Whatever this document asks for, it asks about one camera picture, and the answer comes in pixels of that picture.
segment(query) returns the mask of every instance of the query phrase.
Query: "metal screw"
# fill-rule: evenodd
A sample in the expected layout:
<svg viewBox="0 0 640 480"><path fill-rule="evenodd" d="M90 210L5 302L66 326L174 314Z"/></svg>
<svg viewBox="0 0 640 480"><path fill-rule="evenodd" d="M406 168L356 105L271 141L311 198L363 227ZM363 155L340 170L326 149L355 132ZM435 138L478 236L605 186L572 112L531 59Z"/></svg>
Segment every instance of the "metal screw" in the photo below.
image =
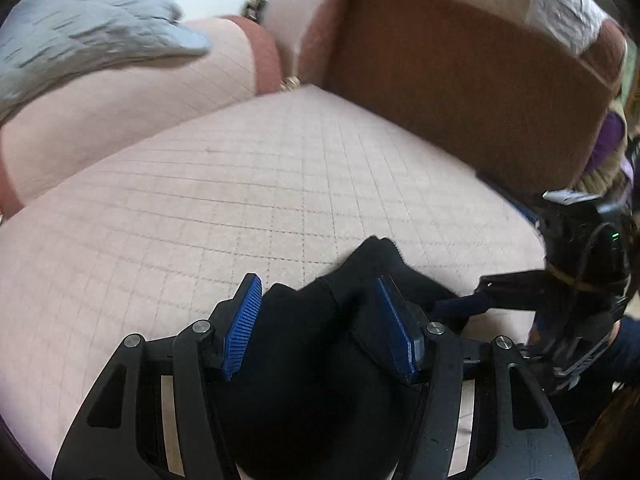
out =
<svg viewBox="0 0 640 480"><path fill-rule="evenodd" d="M124 338L124 346L127 348L135 348L140 344L140 341L142 341L142 339L140 339L138 334L131 334Z"/></svg>
<svg viewBox="0 0 640 480"><path fill-rule="evenodd" d="M194 332L202 334L211 328L211 323L206 319L201 319L200 321L196 321L191 328Z"/></svg>
<svg viewBox="0 0 640 480"><path fill-rule="evenodd" d="M430 334L440 335L444 333L444 326L442 323L438 323L437 321L433 321L427 325L427 330Z"/></svg>
<svg viewBox="0 0 640 480"><path fill-rule="evenodd" d="M495 338L495 343L504 350L508 350L513 346L513 341L505 335L499 335Z"/></svg>

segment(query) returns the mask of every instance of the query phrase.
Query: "gray pillow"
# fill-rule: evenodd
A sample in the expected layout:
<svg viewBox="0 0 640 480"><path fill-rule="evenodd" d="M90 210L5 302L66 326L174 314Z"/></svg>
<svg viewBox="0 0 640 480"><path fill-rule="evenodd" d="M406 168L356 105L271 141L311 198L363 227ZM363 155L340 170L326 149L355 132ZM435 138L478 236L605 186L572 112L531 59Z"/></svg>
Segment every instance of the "gray pillow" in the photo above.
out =
<svg viewBox="0 0 640 480"><path fill-rule="evenodd" d="M71 75L209 51L174 0L21 0L0 27L0 121Z"/></svg>

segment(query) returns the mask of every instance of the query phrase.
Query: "brown fabric panel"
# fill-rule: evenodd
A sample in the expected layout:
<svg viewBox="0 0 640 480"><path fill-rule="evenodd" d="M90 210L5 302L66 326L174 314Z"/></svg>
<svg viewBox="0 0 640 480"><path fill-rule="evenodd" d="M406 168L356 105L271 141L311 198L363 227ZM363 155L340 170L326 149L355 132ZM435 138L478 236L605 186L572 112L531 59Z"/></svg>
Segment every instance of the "brown fabric panel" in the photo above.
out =
<svg viewBox="0 0 640 480"><path fill-rule="evenodd" d="M282 67L276 42L263 27L242 16L225 16L242 29L251 44L255 64L255 94L280 91Z"/></svg>
<svg viewBox="0 0 640 480"><path fill-rule="evenodd" d="M4 156L2 155L2 135L3 129L0 128L0 212L4 215L4 218L11 218L20 209L24 207L22 202L15 193L9 174L7 173Z"/></svg>
<svg viewBox="0 0 640 480"><path fill-rule="evenodd" d="M298 79L321 86L348 0L325 0L309 23L300 47Z"/></svg>
<svg viewBox="0 0 640 480"><path fill-rule="evenodd" d="M625 37L611 18L600 27L596 41L580 56L593 67L606 82L620 81L622 63L625 59Z"/></svg>
<svg viewBox="0 0 640 480"><path fill-rule="evenodd" d="M507 186L570 186L612 98L540 33L452 0L352 0L325 88Z"/></svg>

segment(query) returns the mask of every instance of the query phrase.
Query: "stitched grid pattern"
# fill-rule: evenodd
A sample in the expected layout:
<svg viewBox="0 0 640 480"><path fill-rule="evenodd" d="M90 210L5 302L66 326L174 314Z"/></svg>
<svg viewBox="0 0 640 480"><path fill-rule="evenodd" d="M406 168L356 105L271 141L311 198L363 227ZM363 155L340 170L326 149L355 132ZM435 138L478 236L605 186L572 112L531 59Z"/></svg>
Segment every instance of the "stitched grid pattern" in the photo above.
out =
<svg viewBox="0 0 640 480"><path fill-rule="evenodd" d="M244 32L221 18L189 25L209 37L205 56L85 74L32 101L4 126L2 154L23 202L139 140L255 95Z"/></svg>
<svg viewBox="0 0 640 480"><path fill-rule="evenodd" d="M50 473L125 335L175 335L246 272L300 287L373 234L458 293L542 262L533 229L470 168L315 87L126 148L0 230L0 412Z"/></svg>

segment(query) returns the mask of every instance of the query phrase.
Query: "purple fabric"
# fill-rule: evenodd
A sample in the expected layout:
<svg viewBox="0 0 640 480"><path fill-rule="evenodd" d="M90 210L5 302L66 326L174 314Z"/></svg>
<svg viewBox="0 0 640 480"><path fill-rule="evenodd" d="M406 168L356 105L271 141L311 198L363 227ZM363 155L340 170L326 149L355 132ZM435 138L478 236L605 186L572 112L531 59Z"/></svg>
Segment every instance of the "purple fabric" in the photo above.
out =
<svg viewBox="0 0 640 480"><path fill-rule="evenodd" d="M615 113L608 111L602 123L596 145L584 168L584 173L596 170L604 160L613 153L625 136L625 123Z"/></svg>
<svg viewBox="0 0 640 480"><path fill-rule="evenodd" d="M620 171L622 171L626 176L626 186L616 202L622 204L629 199L633 188L636 186L636 182L634 180L634 168L631 166L631 162L628 161L626 156L622 157L622 161L620 161Z"/></svg>

